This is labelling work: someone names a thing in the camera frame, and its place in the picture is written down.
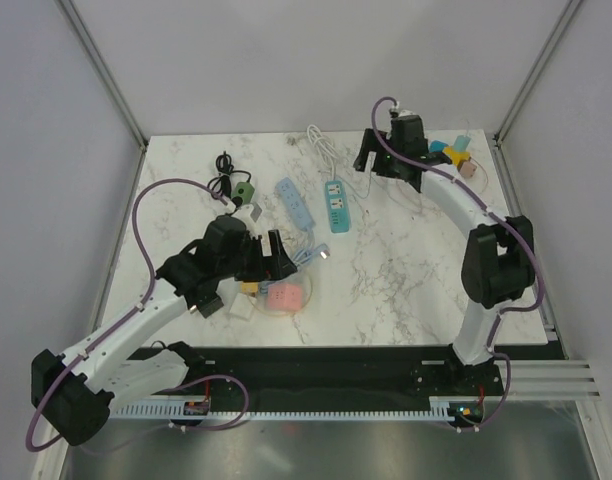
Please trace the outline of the pink cube socket adapter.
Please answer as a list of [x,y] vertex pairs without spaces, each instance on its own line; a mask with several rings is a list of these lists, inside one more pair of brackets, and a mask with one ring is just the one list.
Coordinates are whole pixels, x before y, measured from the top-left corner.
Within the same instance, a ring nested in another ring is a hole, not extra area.
[[303,307],[303,289],[290,283],[272,284],[267,291],[266,308],[272,311],[297,312]]

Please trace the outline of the yellow charger plug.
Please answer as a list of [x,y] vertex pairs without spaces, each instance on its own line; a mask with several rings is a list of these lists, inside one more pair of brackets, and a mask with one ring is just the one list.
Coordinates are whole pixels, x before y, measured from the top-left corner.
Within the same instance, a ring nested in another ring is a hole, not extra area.
[[258,282],[241,282],[240,291],[249,296],[257,296],[260,293],[260,284]]

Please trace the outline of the white charger block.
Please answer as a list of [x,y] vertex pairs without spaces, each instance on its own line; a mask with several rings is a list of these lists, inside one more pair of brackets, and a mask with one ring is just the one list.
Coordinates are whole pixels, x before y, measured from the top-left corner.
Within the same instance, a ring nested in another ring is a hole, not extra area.
[[256,311],[256,300],[244,293],[237,293],[230,308],[228,315],[230,318],[249,321]]

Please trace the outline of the teal power strip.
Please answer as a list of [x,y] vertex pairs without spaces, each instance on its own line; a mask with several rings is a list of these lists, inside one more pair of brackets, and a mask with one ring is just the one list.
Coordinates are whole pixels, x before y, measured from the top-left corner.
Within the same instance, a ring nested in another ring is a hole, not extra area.
[[350,230],[351,221],[343,183],[339,180],[326,182],[324,194],[331,232],[333,234],[347,233]]

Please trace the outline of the light blue power strip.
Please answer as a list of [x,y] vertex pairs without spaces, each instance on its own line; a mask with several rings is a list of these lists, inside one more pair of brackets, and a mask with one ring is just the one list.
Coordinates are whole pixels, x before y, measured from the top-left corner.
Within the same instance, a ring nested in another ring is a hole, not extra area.
[[281,179],[275,190],[295,226],[304,232],[312,230],[315,222],[292,180],[288,177]]

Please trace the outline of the black cube plug adapter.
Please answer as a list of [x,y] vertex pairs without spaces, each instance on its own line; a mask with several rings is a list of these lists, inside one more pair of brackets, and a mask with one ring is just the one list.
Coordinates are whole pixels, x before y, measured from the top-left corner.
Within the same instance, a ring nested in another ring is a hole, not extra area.
[[193,301],[193,307],[203,318],[209,318],[223,306],[223,301],[216,292],[197,295]]

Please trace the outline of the green power strip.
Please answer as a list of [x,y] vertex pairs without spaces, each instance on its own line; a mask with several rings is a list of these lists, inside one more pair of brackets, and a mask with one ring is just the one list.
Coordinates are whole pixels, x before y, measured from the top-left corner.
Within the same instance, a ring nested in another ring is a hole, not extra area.
[[255,194],[255,187],[250,182],[238,182],[232,190],[231,200],[240,207],[252,202]]

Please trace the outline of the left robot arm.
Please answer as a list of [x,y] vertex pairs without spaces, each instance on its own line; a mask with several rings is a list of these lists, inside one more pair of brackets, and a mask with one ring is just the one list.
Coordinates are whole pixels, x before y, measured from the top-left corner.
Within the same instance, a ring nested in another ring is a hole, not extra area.
[[194,393],[205,382],[205,369],[186,359],[188,345],[178,342],[148,360],[131,355],[168,323],[196,310],[209,317],[223,306],[221,281],[279,281],[297,271],[278,231],[268,233],[270,252],[248,222],[221,215],[204,235],[167,258],[152,273],[144,298],[122,317],[89,334],[60,354],[48,349],[32,360],[31,422],[45,419],[57,437],[71,446],[92,439],[110,415],[127,404],[179,388]]

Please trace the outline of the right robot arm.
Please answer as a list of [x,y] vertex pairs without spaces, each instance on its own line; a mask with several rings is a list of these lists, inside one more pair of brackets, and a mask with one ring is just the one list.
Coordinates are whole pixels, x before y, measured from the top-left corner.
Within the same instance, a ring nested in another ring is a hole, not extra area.
[[467,393],[480,381],[477,365],[493,356],[501,316],[516,311],[514,303],[537,280],[532,223],[489,208],[446,153],[429,150],[419,116],[393,111],[390,125],[388,132],[374,126],[364,131],[353,168],[365,171],[373,154],[372,173],[401,180],[430,199],[466,239],[460,278],[468,305],[452,342],[458,360],[443,377],[451,391]]

